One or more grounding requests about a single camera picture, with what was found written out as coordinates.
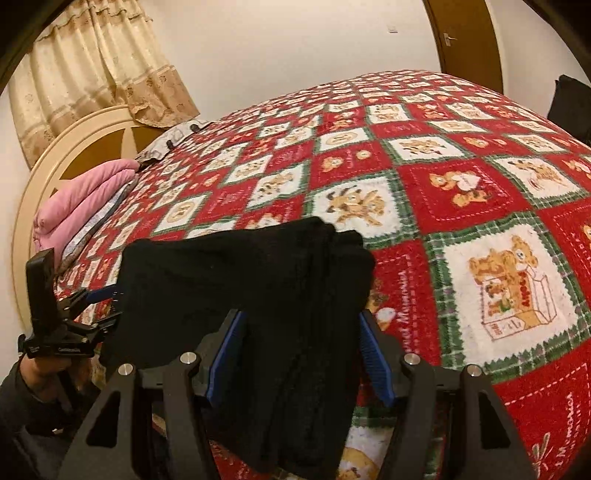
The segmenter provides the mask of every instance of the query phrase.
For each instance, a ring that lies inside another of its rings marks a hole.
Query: black cloth
[[[51,480],[57,476],[71,437],[56,436],[73,419],[59,402],[43,403],[30,392],[14,364],[0,386],[0,472],[2,478]]]
[[[574,78],[561,75],[556,80],[556,92],[548,120],[581,142],[591,145],[591,88]]]
[[[359,381],[359,312],[373,256],[354,231],[318,218],[178,242],[142,239],[123,252],[108,372],[156,367],[194,350],[228,311],[247,330],[208,435],[259,471],[335,477]]]

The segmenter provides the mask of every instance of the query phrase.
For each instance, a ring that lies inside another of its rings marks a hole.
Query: white wall
[[[12,288],[12,230],[29,169],[12,121],[8,89],[0,96],[0,381],[17,359],[21,330]]]
[[[421,0],[141,0],[202,114],[392,69],[440,71]],[[388,26],[399,33],[391,34]]]
[[[591,85],[560,36],[523,0],[486,3],[499,43],[505,95],[546,116],[560,75]]]

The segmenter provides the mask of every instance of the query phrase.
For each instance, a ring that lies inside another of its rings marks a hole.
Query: black towel
[[[374,259],[357,232],[310,218],[179,242],[136,241],[118,278],[124,312],[109,372],[169,363],[247,313],[238,370],[208,435],[261,472],[333,479],[359,380],[358,314]]]

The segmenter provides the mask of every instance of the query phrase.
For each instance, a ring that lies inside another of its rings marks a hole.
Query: wooden door
[[[424,0],[441,70],[503,93],[499,47],[485,0]]]

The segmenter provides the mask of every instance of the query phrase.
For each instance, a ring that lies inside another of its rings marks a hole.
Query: pink folded blanket
[[[39,235],[51,232],[82,201],[113,175],[127,169],[135,172],[138,168],[139,163],[135,160],[122,158],[102,163],[77,176],[66,187],[52,195],[37,211],[33,219],[34,232]]]
[[[126,169],[113,175],[107,181],[95,188],[72,213],[66,215],[63,221],[49,233],[39,233],[33,229],[33,243],[37,252],[53,248],[55,252],[56,268],[61,262],[61,255],[66,245],[86,222],[121,188],[132,180],[135,170]]]

